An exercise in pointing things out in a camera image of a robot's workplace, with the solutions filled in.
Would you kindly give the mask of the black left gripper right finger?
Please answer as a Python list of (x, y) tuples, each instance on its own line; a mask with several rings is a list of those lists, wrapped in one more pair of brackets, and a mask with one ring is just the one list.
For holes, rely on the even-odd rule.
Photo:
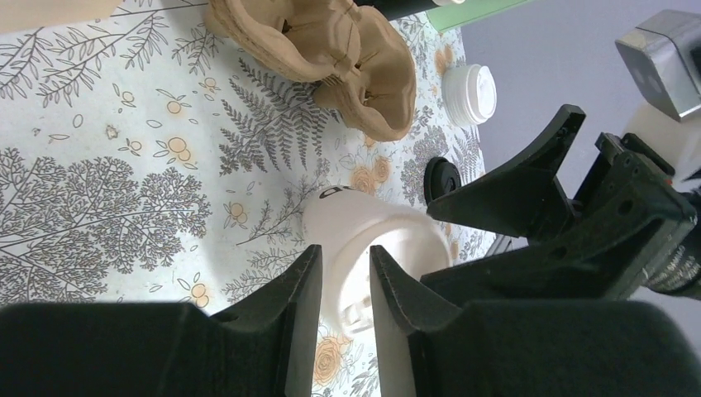
[(697, 396), (700, 362), (637, 301), (472, 300), (393, 280), (374, 326), (384, 396)]

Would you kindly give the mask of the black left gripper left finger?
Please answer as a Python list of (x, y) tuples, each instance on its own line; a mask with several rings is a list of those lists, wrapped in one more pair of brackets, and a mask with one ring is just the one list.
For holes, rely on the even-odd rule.
[(4, 396), (308, 396), (322, 249), (227, 309), (16, 304), (1, 312)]

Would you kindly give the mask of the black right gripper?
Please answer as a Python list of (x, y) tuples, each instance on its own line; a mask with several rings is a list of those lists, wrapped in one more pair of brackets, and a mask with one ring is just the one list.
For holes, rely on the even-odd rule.
[(625, 299), (641, 287), (700, 296), (699, 192), (670, 186), (671, 167), (635, 135), (603, 133), (573, 198), (557, 178), (584, 111), (564, 104), (525, 149), (431, 201), (439, 221), (525, 237), (531, 247), (421, 277), (445, 300)]

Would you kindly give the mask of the white coffee lid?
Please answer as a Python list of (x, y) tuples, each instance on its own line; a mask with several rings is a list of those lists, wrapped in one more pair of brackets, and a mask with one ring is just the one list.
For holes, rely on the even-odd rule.
[(322, 251), (320, 314), (336, 332), (357, 337), (383, 321), (393, 280), (417, 283), (451, 263), (438, 224), (408, 208), (351, 239), (331, 264)]

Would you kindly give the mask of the white paper coffee cup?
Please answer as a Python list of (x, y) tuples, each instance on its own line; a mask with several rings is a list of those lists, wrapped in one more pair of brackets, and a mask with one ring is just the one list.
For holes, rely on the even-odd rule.
[(387, 203), (349, 186), (328, 186), (308, 199), (302, 217), (303, 235), (307, 242), (322, 247), (324, 262), (331, 264), (351, 239), (405, 210), (403, 205)]

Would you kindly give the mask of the blue checkered paper bag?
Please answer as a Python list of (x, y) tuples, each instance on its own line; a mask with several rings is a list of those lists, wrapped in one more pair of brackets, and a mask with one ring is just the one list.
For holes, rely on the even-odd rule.
[(109, 17), (121, 0), (1, 0), (1, 33)]

